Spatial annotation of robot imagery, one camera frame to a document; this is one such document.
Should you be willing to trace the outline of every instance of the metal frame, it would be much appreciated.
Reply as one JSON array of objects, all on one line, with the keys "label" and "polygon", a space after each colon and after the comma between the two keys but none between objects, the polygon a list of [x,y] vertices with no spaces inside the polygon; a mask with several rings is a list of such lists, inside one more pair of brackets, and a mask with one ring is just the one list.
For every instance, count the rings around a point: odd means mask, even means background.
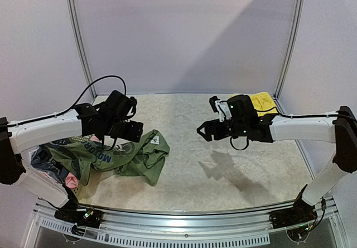
[{"label": "metal frame", "polygon": [[[337,247],[347,247],[340,217],[332,197],[326,198],[325,218],[330,219]],[[269,244],[274,230],[269,212],[292,206],[292,202],[268,207],[227,211],[219,214],[175,212],[170,214],[135,213],[101,209],[103,222],[99,229],[87,228],[83,239],[120,247],[254,247]],[[319,216],[322,210],[316,206]],[[39,199],[33,210],[33,223],[26,240],[26,248],[33,247],[40,227],[74,236],[72,224],[54,218],[55,209]]]},{"label": "metal frame", "polygon": [[[73,35],[74,35],[74,39],[75,39],[75,42],[77,45],[79,59],[82,64],[82,69],[83,69],[85,80],[86,80],[87,84],[89,84],[93,81],[93,78],[91,76],[91,72],[90,72],[89,65],[88,65],[88,60],[87,60],[87,57],[86,57],[85,51],[84,51],[83,39],[82,39],[82,35],[80,33],[79,24],[78,24],[78,17],[77,17],[75,1],[67,0],[67,4],[68,4],[69,15],[71,18]],[[96,92],[94,86],[91,86],[89,88],[89,92],[90,92],[92,99],[94,99],[97,96],[97,92]]]},{"label": "metal frame", "polygon": [[[93,78],[85,54],[75,7],[75,0],[67,0],[67,3],[79,58],[86,82],[89,84],[93,81]],[[282,93],[284,81],[286,79],[288,67],[291,61],[301,17],[302,5],[303,0],[296,0],[287,50],[284,56],[281,74],[273,93],[273,98],[276,100],[276,104],[282,112],[284,112],[284,109],[279,104],[278,99]],[[97,92],[94,87],[90,88],[90,94],[93,99],[97,96]],[[304,151],[300,141],[296,142],[311,176],[314,177],[306,152]],[[146,239],[151,242],[153,247],[155,243],[160,247],[162,247],[161,245],[165,247],[165,244],[171,243],[177,244],[177,247],[181,244],[180,247],[186,248],[199,247],[199,245],[194,246],[194,244],[203,244],[203,242],[208,239],[210,240],[209,242],[213,241],[214,243],[218,245],[221,244],[222,247],[225,247],[225,241],[228,241],[230,246],[230,241],[233,244],[233,240],[235,239],[238,240],[240,238],[240,240],[246,240],[252,236],[267,236],[273,231],[272,225],[268,219],[268,213],[274,209],[287,208],[291,205],[292,202],[287,202],[238,211],[213,213],[162,212],[161,214],[158,214],[157,212],[137,213],[135,211],[114,210],[99,207],[99,209],[104,212],[103,223],[100,229],[94,230],[97,233],[96,239],[90,239],[104,244],[115,244],[115,242],[116,244],[119,244],[118,242],[125,240],[126,245],[121,244],[121,246],[126,247],[133,247],[136,240]],[[45,201],[38,200],[35,209],[33,210],[33,223],[31,225],[25,247],[34,246],[36,236],[41,225],[52,230],[66,233],[66,228],[70,225],[65,226],[63,221],[57,221],[54,219],[54,212],[55,210]],[[325,217],[330,220],[337,246],[347,247],[348,241],[343,229],[341,218],[332,197],[328,197],[327,199]],[[128,241],[133,241],[133,245],[128,245]]]},{"label": "metal frame", "polygon": [[293,53],[293,49],[294,49],[294,45],[295,45],[295,41],[296,41],[297,31],[298,31],[298,27],[299,27],[301,11],[302,11],[302,4],[303,4],[303,0],[296,0],[296,2],[295,2],[293,20],[291,23],[291,30],[290,30],[289,41],[288,41],[288,48],[285,53],[283,67],[282,67],[282,70],[280,73],[280,77],[279,77],[278,83],[277,83],[277,85],[275,87],[275,91],[274,91],[274,97],[276,99],[279,99],[279,97],[282,93],[282,89],[283,89],[286,75],[288,72],[289,64],[291,61],[291,57],[292,57],[292,53]]},{"label": "metal frame", "polygon": [[[77,16],[77,11],[76,11],[76,6],[75,6],[75,0],[67,0],[68,3],[68,10],[70,13],[70,18],[71,18],[71,24],[73,28],[73,34],[75,38],[75,42],[77,45],[78,49],[78,55],[82,64],[82,69],[84,73],[84,77],[86,79],[86,82],[89,84],[93,81],[93,77],[89,68],[88,60],[85,54],[85,49],[84,49],[84,44],[83,44],[83,38],[80,32],[80,26],[78,22],[78,16]],[[294,12],[293,12],[293,19],[291,23],[291,28],[290,28],[290,34],[289,34],[289,39],[288,39],[288,47],[284,56],[283,60],[283,67],[281,69],[281,73],[279,76],[278,83],[274,89],[273,92],[273,97],[278,99],[281,95],[282,88],[285,82],[285,78],[287,75],[288,67],[290,64],[290,60],[292,57],[293,53],[293,48],[295,45],[296,41],[296,36],[297,36],[297,31],[298,31],[298,25],[300,22],[300,17],[301,17],[301,11],[302,11],[302,4],[303,0],[296,0],[295,1],[295,7],[294,7]],[[95,97],[98,95],[95,87],[92,86],[90,87],[90,94],[92,96],[92,99],[95,99]]]}]

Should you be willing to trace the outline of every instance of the black cable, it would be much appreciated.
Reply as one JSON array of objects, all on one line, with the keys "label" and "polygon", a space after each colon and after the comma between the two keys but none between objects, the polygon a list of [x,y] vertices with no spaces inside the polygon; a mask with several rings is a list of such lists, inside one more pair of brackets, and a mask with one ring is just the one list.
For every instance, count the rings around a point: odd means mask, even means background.
[{"label": "black cable", "polygon": [[322,200],[321,200],[321,209],[322,209],[322,216],[321,216],[320,220],[318,221],[318,223],[316,225],[313,226],[312,229],[309,230],[309,232],[311,232],[314,228],[316,228],[324,219],[325,212],[327,209],[326,200],[324,198],[322,198]]},{"label": "black cable", "polygon": [[271,109],[268,109],[268,110],[255,110],[255,111],[257,111],[257,112],[269,112],[269,111],[273,110],[274,108],[276,108],[277,112],[279,113],[279,110],[278,110],[277,107],[272,107]]},{"label": "black cable", "polygon": [[103,137],[101,143],[102,143],[102,150],[104,150],[104,137]]},{"label": "black cable", "polygon": [[324,219],[325,212],[326,212],[326,210],[324,210],[324,211],[322,212],[322,216],[321,216],[320,220],[318,221],[318,223],[317,223],[312,229],[309,230],[309,232],[311,232],[312,230],[314,230],[314,229],[321,223],[321,221]]},{"label": "black cable", "polygon": [[108,149],[108,150],[105,150],[104,149],[104,151],[111,151],[114,147],[115,147],[115,144],[117,143],[117,138],[115,138],[114,139],[114,142],[113,142],[113,144],[112,144],[112,147],[110,148],[110,149]]},{"label": "black cable", "polygon": [[22,121],[22,122],[19,122],[19,123],[14,123],[14,124],[7,124],[5,126],[1,126],[1,127],[16,127],[16,126],[19,126],[19,125],[23,125],[23,124],[27,124],[27,123],[30,123],[30,122],[35,122],[35,121],[42,121],[42,120],[46,120],[48,118],[53,118],[55,116],[61,116],[65,113],[67,113],[68,111],[70,111],[71,109],[74,108],[74,106],[78,103],[78,101],[82,98],[82,96],[84,95],[84,93],[93,85],[95,84],[96,82],[102,80],[102,79],[107,79],[107,78],[117,78],[117,79],[120,79],[122,82],[123,82],[123,85],[124,85],[124,95],[126,96],[127,95],[127,85],[124,81],[124,79],[120,76],[117,76],[117,75],[106,75],[106,76],[103,76],[103,77],[100,77],[99,79],[96,79],[94,80],[93,82],[91,82],[84,90],[83,92],[79,95],[79,97],[77,98],[77,100],[69,107],[67,108],[66,110],[56,114],[56,115],[49,115],[49,116],[45,116],[45,117],[39,117],[39,118],[33,118],[33,119],[30,119],[30,120],[26,120],[26,121]]},{"label": "black cable", "polygon": [[353,117],[350,117],[350,116],[347,116],[347,115],[342,115],[342,114],[330,114],[330,115],[327,115],[327,114],[311,114],[311,115],[286,115],[286,114],[283,114],[283,113],[281,113],[279,110],[278,110],[278,108],[277,107],[272,107],[272,108],[270,108],[270,109],[268,109],[268,110],[255,110],[255,111],[257,111],[257,112],[269,112],[269,111],[271,111],[271,110],[273,110],[273,109],[276,109],[277,110],[277,113],[278,113],[278,115],[279,116],[282,116],[282,117],[284,117],[284,118],[325,118],[325,117],[341,117],[341,118],[346,118],[346,119],[348,119],[348,120],[351,120],[351,121],[354,121],[354,122],[356,122],[357,123],[357,120],[355,119],[355,118],[353,118]]},{"label": "black cable", "polygon": [[44,199],[50,206],[54,207],[57,211],[59,210],[58,207],[54,206],[52,203],[50,203],[48,200]]},{"label": "black cable", "polygon": [[223,115],[224,115],[224,120],[226,121],[226,120],[227,120],[227,115],[224,113],[224,111],[223,111],[223,109],[221,108],[220,105],[218,105],[218,108],[219,108],[219,110],[221,110],[221,112],[223,113]]},{"label": "black cable", "polygon": [[230,142],[230,145],[232,146],[232,148],[234,148],[235,150],[242,151],[242,150],[247,149],[248,146],[249,146],[249,138],[247,138],[247,144],[246,144],[246,146],[245,146],[244,148],[242,148],[242,149],[237,149],[237,148],[233,145],[232,140],[233,140],[233,137],[231,137],[231,138],[229,139],[229,142]]}]

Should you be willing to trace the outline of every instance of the clothing pile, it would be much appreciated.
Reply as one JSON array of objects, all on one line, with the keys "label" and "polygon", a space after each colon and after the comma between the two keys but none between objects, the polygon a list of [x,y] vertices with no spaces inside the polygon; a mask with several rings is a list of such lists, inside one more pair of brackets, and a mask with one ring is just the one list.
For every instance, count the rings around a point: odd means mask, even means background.
[{"label": "clothing pile", "polygon": [[109,147],[83,137],[61,139],[41,145],[34,153],[31,166],[46,172],[69,188],[87,185],[92,169],[111,171],[123,177],[144,177],[155,186],[170,148],[157,130],[143,135],[139,143],[127,142]]}]

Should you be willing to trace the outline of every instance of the dark blue cloth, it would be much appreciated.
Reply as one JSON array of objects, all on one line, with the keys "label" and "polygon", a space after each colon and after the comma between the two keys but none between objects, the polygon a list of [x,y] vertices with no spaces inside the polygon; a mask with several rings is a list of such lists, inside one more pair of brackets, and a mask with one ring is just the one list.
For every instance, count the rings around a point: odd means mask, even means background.
[{"label": "dark blue cloth", "polygon": [[[67,145],[70,144],[71,141],[69,139],[61,139],[53,143],[57,145]],[[44,171],[60,184],[65,184],[66,177],[69,173],[61,163],[52,158],[51,153],[43,146],[39,146],[37,151],[33,154],[31,166],[39,171]]]}]

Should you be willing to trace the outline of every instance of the pink cloth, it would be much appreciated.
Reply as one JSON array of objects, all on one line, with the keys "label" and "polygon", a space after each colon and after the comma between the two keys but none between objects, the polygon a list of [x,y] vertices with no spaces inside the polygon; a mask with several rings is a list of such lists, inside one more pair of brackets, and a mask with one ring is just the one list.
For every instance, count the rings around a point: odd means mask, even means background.
[{"label": "pink cloth", "polygon": [[100,142],[99,139],[93,135],[91,138],[90,138],[91,141],[94,141],[94,142]]},{"label": "pink cloth", "polygon": [[69,173],[66,177],[66,187],[68,188],[78,187],[78,179],[72,173]]}]

